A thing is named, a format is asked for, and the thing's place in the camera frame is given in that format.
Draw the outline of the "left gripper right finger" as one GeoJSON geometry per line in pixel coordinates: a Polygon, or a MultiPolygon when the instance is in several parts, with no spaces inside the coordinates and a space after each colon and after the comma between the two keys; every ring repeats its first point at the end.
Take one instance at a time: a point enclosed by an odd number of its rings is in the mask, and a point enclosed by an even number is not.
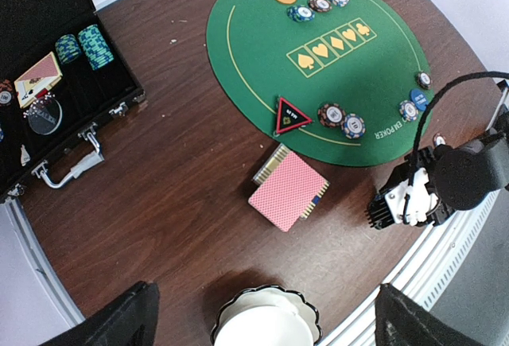
{"type": "Polygon", "coordinates": [[[375,298],[376,345],[481,345],[449,327],[391,284],[375,298]]]}

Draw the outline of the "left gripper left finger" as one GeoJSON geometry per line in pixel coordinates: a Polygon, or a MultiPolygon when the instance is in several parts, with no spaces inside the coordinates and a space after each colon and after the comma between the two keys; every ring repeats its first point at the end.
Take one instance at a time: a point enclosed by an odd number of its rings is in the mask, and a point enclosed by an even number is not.
{"type": "Polygon", "coordinates": [[[160,292],[155,282],[136,282],[76,327],[46,345],[153,345],[160,292]]]}

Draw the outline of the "orange chips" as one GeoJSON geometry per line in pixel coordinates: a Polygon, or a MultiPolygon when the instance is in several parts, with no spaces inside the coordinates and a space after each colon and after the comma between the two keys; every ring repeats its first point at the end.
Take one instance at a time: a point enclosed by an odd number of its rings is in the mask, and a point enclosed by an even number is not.
{"type": "Polygon", "coordinates": [[[332,9],[329,0],[308,0],[309,8],[317,13],[327,13],[332,9]]]}
{"type": "Polygon", "coordinates": [[[322,126],[337,128],[344,122],[346,112],[338,103],[323,103],[317,111],[317,117],[322,126]]]}
{"type": "Polygon", "coordinates": [[[416,75],[416,80],[420,87],[422,87],[426,90],[429,90],[431,88],[432,80],[426,72],[419,72],[416,75]]]}

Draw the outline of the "blue small blind button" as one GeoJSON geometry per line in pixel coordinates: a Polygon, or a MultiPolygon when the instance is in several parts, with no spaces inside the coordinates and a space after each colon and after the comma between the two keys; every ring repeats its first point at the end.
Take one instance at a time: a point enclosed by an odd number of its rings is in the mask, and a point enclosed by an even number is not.
{"type": "Polygon", "coordinates": [[[410,91],[410,100],[419,111],[425,111],[429,100],[427,99],[424,91],[414,88],[410,91]]]}

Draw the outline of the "triangular all-in button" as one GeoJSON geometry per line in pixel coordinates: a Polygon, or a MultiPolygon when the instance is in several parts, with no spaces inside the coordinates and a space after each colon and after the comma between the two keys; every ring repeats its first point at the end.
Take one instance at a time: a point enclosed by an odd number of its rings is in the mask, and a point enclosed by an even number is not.
{"type": "Polygon", "coordinates": [[[309,115],[282,96],[278,98],[277,108],[274,136],[286,134],[313,122],[309,115]]]}

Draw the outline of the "green chips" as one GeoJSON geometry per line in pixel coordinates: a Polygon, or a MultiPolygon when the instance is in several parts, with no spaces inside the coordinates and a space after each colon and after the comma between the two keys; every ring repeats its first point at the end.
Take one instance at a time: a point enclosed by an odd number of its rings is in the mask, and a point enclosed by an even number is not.
{"type": "Polygon", "coordinates": [[[315,12],[308,6],[296,5],[287,10],[287,15],[295,22],[308,22],[315,18],[315,12]]]}

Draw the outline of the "orange black poker chip stack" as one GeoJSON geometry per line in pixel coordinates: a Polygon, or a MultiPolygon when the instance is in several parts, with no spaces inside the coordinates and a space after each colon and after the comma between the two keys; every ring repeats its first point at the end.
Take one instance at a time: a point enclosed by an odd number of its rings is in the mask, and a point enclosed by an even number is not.
{"type": "Polygon", "coordinates": [[[434,147],[438,147],[438,146],[445,145],[445,144],[446,144],[446,140],[442,134],[436,133],[433,136],[433,146],[434,147]]]}

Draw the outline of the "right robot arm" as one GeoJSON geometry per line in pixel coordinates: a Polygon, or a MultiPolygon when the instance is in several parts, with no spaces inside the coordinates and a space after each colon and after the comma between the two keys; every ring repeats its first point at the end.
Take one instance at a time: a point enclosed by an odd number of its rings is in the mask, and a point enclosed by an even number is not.
{"type": "Polygon", "coordinates": [[[433,191],[448,206],[467,211],[490,193],[508,188],[508,82],[489,128],[457,148],[435,140],[429,167],[433,191]]]}

